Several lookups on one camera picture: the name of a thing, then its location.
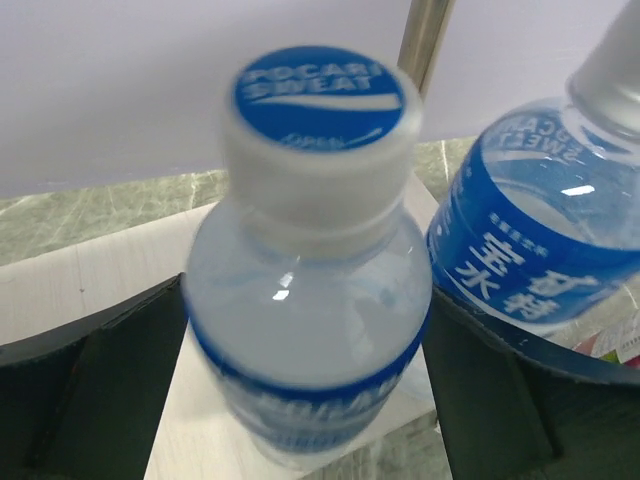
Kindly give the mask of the water bottle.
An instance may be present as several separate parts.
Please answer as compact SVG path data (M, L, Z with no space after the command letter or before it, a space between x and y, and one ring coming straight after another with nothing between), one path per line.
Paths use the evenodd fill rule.
M548 336L639 272L639 5L565 93L475 140L426 234L434 283Z
M182 295L226 405L280 464L341 451L420 347L432 274L404 199L421 117L404 72L334 46L265 53L229 87L229 191Z

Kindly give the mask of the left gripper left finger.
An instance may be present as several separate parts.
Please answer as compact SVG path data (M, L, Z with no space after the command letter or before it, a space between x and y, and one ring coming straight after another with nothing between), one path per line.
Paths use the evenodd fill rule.
M2 478L144 477L187 327L181 280L2 345Z

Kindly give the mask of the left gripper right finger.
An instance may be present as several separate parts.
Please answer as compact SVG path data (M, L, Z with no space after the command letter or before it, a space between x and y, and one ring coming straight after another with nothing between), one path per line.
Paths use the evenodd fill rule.
M453 478L638 478L638 371L439 288L422 346Z

